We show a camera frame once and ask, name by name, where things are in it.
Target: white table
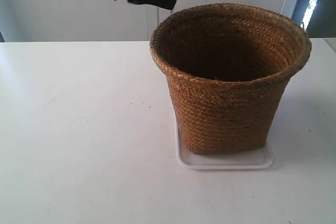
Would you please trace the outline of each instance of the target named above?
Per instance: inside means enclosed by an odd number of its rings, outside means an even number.
[[[336,223],[336,54],[313,40],[275,163],[195,171],[148,42],[0,45],[0,223]]]

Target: brown wicker basket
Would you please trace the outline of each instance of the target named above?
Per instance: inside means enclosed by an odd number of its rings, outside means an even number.
[[[284,89],[310,51],[290,19],[225,3],[175,13],[151,39],[182,138],[195,154],[263,147]]]

